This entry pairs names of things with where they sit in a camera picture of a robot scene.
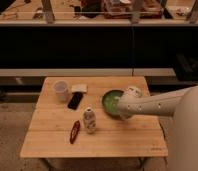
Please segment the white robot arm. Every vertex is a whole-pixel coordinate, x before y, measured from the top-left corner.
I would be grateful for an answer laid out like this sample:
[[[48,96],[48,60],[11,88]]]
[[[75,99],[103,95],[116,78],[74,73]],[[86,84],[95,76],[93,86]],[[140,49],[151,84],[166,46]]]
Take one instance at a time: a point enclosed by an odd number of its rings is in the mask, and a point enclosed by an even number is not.
[[[198,171],[198,85],[149,97],[129,87],[117,109],[123,119],[141,114],[172,117],[168,171]]]

